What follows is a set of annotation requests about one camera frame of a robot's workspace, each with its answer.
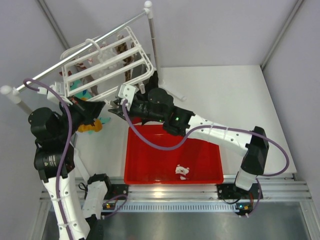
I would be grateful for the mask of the white clothes peg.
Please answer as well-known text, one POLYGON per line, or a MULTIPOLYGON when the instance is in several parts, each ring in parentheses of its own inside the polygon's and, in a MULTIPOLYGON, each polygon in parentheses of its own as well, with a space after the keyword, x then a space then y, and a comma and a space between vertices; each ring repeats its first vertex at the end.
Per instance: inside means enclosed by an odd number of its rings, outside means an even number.
POLYGON ((140 82, 140 83, 138 84, 138 86, 139 86, 139 89, 140 89, 141 94, 145 94, 145 93, 146 93, 146 90, 145 90, 145 85, 144 85, 144 83, 143 83, 143 82, 140 82))

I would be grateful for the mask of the grey sock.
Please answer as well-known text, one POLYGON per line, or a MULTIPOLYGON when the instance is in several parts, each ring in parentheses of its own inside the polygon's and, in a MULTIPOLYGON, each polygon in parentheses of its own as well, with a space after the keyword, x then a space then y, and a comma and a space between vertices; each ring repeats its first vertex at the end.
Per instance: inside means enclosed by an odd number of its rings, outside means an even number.
MULTIPOLYGON (((140 54, 137 54, 134 57, 134 62, 137 62, 138 60, 140 60, 142 57, 140 54)), ((141 75, 143 75, 144 73, 147 72, 147 67, 144 64, 138 65, 136 67, 134 67, 132 69, 132 73, 131 73, 131 79, 133 80, 134 78, 137 78, 141 75)))

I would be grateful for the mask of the white plastic sock hanger frame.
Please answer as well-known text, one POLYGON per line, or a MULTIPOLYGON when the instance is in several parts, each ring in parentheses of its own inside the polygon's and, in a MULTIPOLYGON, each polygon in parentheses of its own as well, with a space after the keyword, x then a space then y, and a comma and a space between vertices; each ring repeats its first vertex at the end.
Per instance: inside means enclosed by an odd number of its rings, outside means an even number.
POLYGON ((64 95, 66 97, 74 96, 74 94, 83 90, 89 90, 92 95, 92 98, 88 99, 89 101, 107 100, 117 92, 118 86, 122 84, 135 86, 140 90, 139 83, 143 82, 145 86, 146 81, 155 71, 149 56, 129 26, 107 37, 101 43, 94 43, 92 39, 86 39, 85 42, 65 50, 60 58, 64 60, 86 46, 89 46, 89 49, 74 57, 61 68, 64 95), (103 51, 111 48, 114 48, 117 56, 104 63, 92 67, 89 66, 87 60, 90 57, 96 55, 102 57, 103 51), (134 57, 137 54, 141 55, 141 59, 134 62, 134 57), (91 74, 101 71, 114 63, 118 64, 118 68, 109 74, 96 80, 91 76, 91 74), (147 67, 146 73, 131 79, 132 69, 141 64, 147 67), (78 89, 70 90, 70 85, 76 80, 82 80, 83 85, 78 89))

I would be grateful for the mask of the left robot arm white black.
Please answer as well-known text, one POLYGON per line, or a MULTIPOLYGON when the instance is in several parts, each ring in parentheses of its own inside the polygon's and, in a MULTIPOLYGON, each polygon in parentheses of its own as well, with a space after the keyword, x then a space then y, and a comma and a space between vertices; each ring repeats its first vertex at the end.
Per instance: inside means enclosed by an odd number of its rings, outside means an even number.
POLYGON ((75 181, 75 149, 71 137, 82 124, 93 124, 105 106, 103 101, 70 97, 62 103, 62 114, 48 107, 34 110, 28 117, 35 136, 34 167, 46 188, 55 212, 59 239, 101 240, 104 231, 101 212, 104 199, 113 194, 110 178, 94 174, 87 180, 87 194, 81 204, 75 181))

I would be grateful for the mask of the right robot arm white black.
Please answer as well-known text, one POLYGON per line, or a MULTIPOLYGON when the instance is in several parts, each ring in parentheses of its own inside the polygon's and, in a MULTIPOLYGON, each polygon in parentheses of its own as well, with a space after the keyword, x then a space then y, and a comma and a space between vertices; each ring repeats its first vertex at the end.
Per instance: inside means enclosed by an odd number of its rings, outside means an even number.
POLYGON ((109 112, 127 121, 137 137, 154 149, 173 151, 187 139, 196 139, 226 147, 240 155, 242 162, 233 185, 233 192, 238 198, 246 198, 252 192, 257 176, 264 174, 270 146, 266 132, 261 127, 255 126, 247 131, 214 123, 174 105, 174 98, 158 87, 143 96, 135 87, 121 85, 112 103, 109 112), (142 124, 161 123, 166 133, 182 139, 174 146, 157 145, 138 131, 132 122, 135 118, 140 119, 142 124))

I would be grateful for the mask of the teal patterned sock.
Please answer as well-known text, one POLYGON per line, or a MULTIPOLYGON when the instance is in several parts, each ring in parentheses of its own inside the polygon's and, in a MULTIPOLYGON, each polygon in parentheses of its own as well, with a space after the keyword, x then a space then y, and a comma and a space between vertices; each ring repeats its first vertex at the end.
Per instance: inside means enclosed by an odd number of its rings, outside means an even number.
POLYGON ((99 120, 100 120, 101 124, 104 125, 104 124, 108 123, 111 120, 111 118, 110 117, 99 117, 99 120))
MULTIPOLYGON (((70 85, 70 90, 71 91, 77 90, 78 88, 80 88, 82 86, 83 86, 82 80, 78 79, 78 80, 75 80, 74 82, 72 82, 72 84, 70 85)), ((87 101, 88 99, 92 98, 90 91, 87 89, 74 94, 74 96, 81 99, 81 100, 84 100, 84 101, 87 101)))

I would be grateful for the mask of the mustard yellow sock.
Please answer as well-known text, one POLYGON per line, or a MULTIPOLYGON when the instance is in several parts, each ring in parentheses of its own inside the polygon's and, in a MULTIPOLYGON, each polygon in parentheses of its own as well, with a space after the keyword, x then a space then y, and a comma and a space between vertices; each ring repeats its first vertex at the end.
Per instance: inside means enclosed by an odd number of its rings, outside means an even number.
POLYGON ((102 122, 99 119, 96 119, 92 124, 81 124, 78 127, 77 131, 80 133, 89 132, 89 131, 99 132, 102 130, 102 128, 103 128, 102 122))

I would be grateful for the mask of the white sock with red trim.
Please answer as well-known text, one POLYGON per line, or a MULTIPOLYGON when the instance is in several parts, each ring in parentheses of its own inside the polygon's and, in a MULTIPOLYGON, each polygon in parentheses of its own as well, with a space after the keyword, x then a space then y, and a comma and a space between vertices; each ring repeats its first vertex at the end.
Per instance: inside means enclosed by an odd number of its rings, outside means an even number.
MULTIPOLYGON (((117 56, 117 54, 115 52, 115 49, 110 48, 110 49, 102 51, 102 57, 99 57, 99 55, 97 54, 95 56, 88 58, 87 62, 90 67, 94 67, 95 65, 104 63, 104 62, 108 61, 109 59, 116 57, 116 56, 117 56)), ((92 73, 91 76, 94 80, 96 80, 96 79, 99 79, 105 75, 108 75, 112 71, 115 71, 117 68, 118 68, 118 64, 114 63, 114 64, 107 66, 103 70, 92 73)))

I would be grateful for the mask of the red plastic bin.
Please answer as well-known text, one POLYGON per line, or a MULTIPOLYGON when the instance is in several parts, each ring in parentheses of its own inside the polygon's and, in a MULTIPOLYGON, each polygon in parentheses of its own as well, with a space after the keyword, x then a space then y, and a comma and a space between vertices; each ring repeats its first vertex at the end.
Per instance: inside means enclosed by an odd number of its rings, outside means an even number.
POLYGON ((127 185, 221 184, 224 181, 218 145, 188 138, 172 151, 155 149, 128 130, 124 168, 127 185), (189 180, 179 180, 177 165, 189 167, 189 180))

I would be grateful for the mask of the aluminium rail base frame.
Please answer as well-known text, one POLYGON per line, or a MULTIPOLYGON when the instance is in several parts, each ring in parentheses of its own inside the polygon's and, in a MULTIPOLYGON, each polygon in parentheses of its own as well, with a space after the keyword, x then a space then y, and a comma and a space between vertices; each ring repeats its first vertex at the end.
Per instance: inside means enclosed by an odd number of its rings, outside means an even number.
POLYGON ((263 203, 298 203, 312 201, 307 183, 293 177, 260 178, 247 196, 234 196, 233 179, 215 184, 125 185, 114 179, 116 199, 107 196, 101 213, 157 212, 231 212, 251 211, 263 203))

